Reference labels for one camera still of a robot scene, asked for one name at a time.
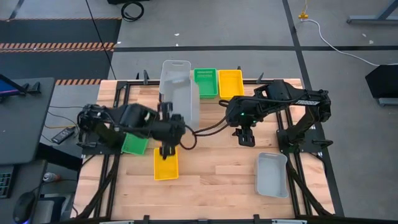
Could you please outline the dark grey desk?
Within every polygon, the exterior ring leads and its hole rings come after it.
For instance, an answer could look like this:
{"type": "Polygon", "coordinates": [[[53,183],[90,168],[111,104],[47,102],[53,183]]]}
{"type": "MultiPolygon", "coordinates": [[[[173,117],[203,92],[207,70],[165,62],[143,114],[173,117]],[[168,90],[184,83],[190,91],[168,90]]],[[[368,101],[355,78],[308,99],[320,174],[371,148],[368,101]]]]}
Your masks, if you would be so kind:
{"type": "Polygon", "coordinates": [[[40,83],[36,95],[11,96],[0,103],[0,166],[25,164],[36,159],[54,78],[14,79],[19,85],[40,83]]]}

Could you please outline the black monitor stand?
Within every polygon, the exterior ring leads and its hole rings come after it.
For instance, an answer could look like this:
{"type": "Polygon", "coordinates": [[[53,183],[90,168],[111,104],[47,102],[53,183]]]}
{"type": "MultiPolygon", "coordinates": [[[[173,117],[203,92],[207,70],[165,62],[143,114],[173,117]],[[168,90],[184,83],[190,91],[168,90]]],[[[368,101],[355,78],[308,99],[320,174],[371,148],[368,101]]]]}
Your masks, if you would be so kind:
{"type": "Polygon", "coordinates": [[[35,94],[40,94],[40,82],[35,82],[33,85],[29,85],[28,83],[23,84],[23,89],[25,90],[26,93],[35,95],[35,94]]]}

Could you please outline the black box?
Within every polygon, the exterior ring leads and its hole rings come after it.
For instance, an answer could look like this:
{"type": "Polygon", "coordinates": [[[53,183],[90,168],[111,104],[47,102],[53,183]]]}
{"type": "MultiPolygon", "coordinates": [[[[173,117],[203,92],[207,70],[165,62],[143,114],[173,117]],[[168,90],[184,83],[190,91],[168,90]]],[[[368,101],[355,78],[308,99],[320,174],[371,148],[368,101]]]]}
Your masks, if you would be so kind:
{"type": "Polygon", "coordinates": [[[141,2],[141,1],[150,1],[150,0],[107,0],[108,4],[125,4],[129,2],[141,2]]]}

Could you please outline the grey metal table leg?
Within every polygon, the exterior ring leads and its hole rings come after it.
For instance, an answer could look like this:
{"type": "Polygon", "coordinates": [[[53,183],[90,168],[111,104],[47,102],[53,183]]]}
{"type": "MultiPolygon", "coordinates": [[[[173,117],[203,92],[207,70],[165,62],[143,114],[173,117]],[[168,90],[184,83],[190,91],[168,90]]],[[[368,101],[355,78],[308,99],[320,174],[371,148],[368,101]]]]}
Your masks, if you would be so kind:
{"type": "Polygon", "coordinates": [[[347,24],[358,23],[373,23],[373,24],[387,24],[398,23],[398,16],[391,16],[391,14],[398,8],[398,0],[391,0],[391,2],[376,15],[370,16],[349,16],[346,20],[347,24]]]}

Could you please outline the black case with grey base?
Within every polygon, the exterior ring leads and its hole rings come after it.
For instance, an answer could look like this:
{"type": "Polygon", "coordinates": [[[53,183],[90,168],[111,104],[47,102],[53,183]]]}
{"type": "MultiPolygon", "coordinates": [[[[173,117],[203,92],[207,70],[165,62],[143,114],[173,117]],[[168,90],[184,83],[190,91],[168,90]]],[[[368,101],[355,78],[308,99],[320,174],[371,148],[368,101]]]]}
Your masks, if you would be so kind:
{"type": "Polygon", "coordinates": [[[381,106],[398,106],[398,65],[380,65],[365,79],[373,98],[381,106]]]}

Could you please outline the yellow slotted plastic basket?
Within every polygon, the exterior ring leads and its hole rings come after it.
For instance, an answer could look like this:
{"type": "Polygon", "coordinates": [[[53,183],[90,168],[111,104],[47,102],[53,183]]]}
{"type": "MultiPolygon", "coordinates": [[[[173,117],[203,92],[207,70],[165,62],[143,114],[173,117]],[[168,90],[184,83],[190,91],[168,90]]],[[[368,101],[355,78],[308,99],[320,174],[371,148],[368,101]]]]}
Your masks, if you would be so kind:
{"type": "Polygon", "coordinates": [[[175,154],[163,159],[160,155],[160,149],[154,149],[154,179],[155,180],[172,180],[179,177],[178,169],[178,149],[175,154]]]}
{"type": "Polygon", "coordinates": [[[218,71],[219,95],[222,100],[244,95],[243,73],[241,70],[218,71]]]}

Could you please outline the black computer mouse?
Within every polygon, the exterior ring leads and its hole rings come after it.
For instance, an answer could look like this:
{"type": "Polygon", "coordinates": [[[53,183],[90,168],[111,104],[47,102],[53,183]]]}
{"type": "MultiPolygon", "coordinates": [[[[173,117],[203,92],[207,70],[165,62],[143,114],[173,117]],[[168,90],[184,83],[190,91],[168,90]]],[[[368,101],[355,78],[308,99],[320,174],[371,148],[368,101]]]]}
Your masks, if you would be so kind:
{"type": "Polygon", "coordinates": [[[12,213],[15,224],[25,224],[29,220],[34,202],[35,193],[33,192],[25,192],[17,199],[12,213]]]}

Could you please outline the monitor with blue screen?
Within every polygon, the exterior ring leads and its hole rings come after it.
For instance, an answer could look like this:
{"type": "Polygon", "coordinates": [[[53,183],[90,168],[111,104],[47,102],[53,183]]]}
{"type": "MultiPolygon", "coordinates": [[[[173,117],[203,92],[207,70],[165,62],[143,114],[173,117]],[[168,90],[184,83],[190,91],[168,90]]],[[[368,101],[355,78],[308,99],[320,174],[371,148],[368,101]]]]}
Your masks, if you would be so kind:
{"type": "Polygon", "coordinates": [[[24,94],[25,89],[23,89],[23,87],[8,79],[4,75],[0,74],[0,97],[24,94]]]}

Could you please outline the silver drink can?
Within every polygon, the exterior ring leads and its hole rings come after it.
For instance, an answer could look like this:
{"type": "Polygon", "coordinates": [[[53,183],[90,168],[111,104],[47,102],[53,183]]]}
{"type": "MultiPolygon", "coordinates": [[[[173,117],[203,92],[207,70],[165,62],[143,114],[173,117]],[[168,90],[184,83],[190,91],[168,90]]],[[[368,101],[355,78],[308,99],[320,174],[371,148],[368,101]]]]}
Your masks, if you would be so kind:
{"type": "Polygon", "coordinates": [[[50,183],[50,182],[57,182],[60,180],[60,175],[52,173],[52,172],[46,172],[43,176],[42,179],[44,182],[46,183],[50,183]]]}

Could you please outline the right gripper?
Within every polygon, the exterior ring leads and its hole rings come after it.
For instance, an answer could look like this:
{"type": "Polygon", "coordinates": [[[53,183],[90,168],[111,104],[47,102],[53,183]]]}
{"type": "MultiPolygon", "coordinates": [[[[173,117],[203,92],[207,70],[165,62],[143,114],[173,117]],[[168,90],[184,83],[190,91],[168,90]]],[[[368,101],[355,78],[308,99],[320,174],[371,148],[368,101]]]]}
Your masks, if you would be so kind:
{"type": "Polygon", "coordinates": [[[231,127],[244,126],[244,127],[256,127],[257,124],[257,105],[258,99],[248,96],[237,97],[236,100],[230,100],[226,104],[226,114],[230,114],[236,104],[238,106],[239,112],[238,117],[235,115],[227,115],[226,122],[231,127]]]}

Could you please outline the green slotted plastic basket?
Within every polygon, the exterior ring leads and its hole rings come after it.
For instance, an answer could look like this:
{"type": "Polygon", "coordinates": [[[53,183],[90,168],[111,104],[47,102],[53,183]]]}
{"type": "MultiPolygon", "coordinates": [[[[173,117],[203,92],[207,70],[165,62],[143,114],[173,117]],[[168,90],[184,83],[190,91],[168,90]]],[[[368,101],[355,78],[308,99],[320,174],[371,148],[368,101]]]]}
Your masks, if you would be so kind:
{"type": "Polygon", "coordinates": [[[148,139],[139,138],[133,134],[126,134],[121,152],[134,155],[144,155],[148,139]]]}
{"type": "Polygon", "coordinates": [[[215,68],[195,68],[193,77],[199,87],[201,99],[213,99],[218,96],[218,77],[215,68]]]}

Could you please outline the black remote control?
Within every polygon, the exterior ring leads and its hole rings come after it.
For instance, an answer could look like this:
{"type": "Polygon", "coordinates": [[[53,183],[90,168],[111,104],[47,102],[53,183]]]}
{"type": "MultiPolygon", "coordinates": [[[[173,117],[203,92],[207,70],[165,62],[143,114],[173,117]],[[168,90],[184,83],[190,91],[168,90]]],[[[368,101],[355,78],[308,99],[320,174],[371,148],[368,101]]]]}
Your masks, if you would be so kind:
{"type": "Polygon", "coordinates": [[[66,139],[69,137],[73,136],[75,133],[76,127],[70,127],[70,128],[65,128],[62,131],[60,131],[58,134],[56,134],[51,141],[55,144],[61,144],[64,142],[66,139]]]}

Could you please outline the black backlit keyboard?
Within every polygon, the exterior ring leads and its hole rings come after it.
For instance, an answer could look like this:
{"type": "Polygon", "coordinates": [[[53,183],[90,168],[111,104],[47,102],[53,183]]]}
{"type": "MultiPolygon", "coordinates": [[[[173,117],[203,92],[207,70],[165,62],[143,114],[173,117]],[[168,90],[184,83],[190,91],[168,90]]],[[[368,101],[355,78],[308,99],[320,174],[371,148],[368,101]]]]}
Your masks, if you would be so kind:
{"type": "Polygon", "coordinates": [[[10,197],[15,172],[14,166],[0,166],[0,199],[10,197]]]}

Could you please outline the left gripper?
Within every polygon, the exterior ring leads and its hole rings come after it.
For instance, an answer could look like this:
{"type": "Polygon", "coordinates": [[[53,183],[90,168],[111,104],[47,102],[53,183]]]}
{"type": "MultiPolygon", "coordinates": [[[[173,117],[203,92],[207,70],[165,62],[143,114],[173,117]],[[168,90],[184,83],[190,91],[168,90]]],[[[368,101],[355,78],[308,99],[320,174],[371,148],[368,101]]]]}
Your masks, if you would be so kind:
{"type": "Polygon", "coordinates": [[[176,146],[186,133],[185,121],[181,115],[172,115],[170,118],[170,113],[172,111],[173,104],[171,102],[160,103],[162,120],[157,120],[152,123],[152,138],[171,146],[176,146]]]}

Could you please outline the black hazard-striped floor mat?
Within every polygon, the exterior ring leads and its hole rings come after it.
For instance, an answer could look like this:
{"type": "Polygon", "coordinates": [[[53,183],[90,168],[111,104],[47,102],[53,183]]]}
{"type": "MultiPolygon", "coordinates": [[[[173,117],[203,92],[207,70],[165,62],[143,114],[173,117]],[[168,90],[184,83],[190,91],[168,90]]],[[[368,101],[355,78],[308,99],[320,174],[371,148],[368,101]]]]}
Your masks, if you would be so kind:
{"type": "Polygon", "coordinates": [[[101,49],[0,50],[0,74],[52,77],[57,85],[98,85],[108,79],[112,56],[112,50],[101,49]]]}
{"type": "Polygon", "coordinates": [[[0,43],[115,43],[121,20],[14,19],[0,21],[0,43]]]}

